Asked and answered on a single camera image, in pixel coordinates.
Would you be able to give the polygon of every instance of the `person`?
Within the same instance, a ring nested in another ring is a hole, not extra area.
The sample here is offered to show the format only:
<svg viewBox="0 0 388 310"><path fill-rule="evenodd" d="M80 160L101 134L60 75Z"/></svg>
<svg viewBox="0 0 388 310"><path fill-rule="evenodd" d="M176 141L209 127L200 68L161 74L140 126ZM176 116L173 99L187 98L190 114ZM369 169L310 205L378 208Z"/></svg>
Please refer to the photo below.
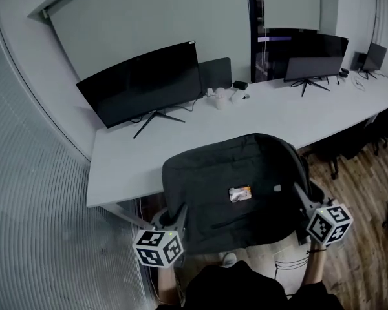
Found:
<svg viewBox="0 0 388 310"><path fill-rule="evenodd" d="M301 287L288 300L278 281L227 254L223 267L209 265L188 284L184 309L343 309L322 283L326 255L326 247L313 240ZM162 303L158 310L180 309L173 267L159 269L158 291Z"/></svg>

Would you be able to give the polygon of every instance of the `forearm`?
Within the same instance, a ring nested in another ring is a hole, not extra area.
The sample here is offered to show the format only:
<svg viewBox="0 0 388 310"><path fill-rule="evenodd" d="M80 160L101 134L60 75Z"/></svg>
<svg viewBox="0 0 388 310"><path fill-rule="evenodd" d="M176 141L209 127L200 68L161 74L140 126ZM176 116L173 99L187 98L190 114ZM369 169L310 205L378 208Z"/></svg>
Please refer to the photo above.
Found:
<svg viewBox="0 0 388 310"><path fill-rule="evenodd" d="M165 304L178 305L180 303L173 266L168 269L158 269L158 296Z"/></svg>
<svg viewBox="0 0 388 310"><path fill-rule="evenodd" d="M312 242L310 250L318 252L309 254L308 265L305 276L303 277L302 286L321 282L323 277L323 268L326 262L326 247L317 242Z"/></svg>

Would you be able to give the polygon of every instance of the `desk leg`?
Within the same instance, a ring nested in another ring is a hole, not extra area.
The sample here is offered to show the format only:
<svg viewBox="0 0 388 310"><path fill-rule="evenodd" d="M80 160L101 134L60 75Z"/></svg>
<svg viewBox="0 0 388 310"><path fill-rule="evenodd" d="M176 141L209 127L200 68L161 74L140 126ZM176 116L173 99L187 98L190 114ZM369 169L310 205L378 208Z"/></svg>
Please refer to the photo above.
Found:
<svg viewBox="0 0 388 310"><path fill-rule="evenodd" d="M101 205L101 207L113 213L114 215L121 217L123 220L126 220L129 223L135 224L143 228L144 230L155 229L154 225L151 225L145 220L139 218L137 215L125 210L124 208L122 208L120 205L117 205L116 203Z"/></svg>

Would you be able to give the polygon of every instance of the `bracelet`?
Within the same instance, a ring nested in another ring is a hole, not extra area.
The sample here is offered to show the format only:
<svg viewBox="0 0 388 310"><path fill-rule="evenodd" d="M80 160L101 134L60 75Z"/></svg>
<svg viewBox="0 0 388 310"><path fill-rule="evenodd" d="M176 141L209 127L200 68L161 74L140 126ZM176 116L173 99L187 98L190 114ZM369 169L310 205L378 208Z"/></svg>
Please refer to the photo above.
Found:
<svg viewBox="0 0 388 310"><path fill-rule="evenodd" d="M320 253L321 251L326 251L326 248L325 249L313 249L311 251L307 251L306 253L313 254L313 253Z"/></svg>

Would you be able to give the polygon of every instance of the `ribbed glass panel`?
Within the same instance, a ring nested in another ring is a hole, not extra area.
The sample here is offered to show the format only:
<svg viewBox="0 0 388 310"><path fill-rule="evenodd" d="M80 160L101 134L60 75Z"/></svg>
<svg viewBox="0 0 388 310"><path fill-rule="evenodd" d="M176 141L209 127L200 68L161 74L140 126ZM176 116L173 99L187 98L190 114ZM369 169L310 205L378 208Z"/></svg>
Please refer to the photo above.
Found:
<svg viewBox="0 0 388 310"><path fill-rule="evenodd" d="M151 308L133 227L86 208L89 162L25 91L2 40L0 309Z"/></svg>

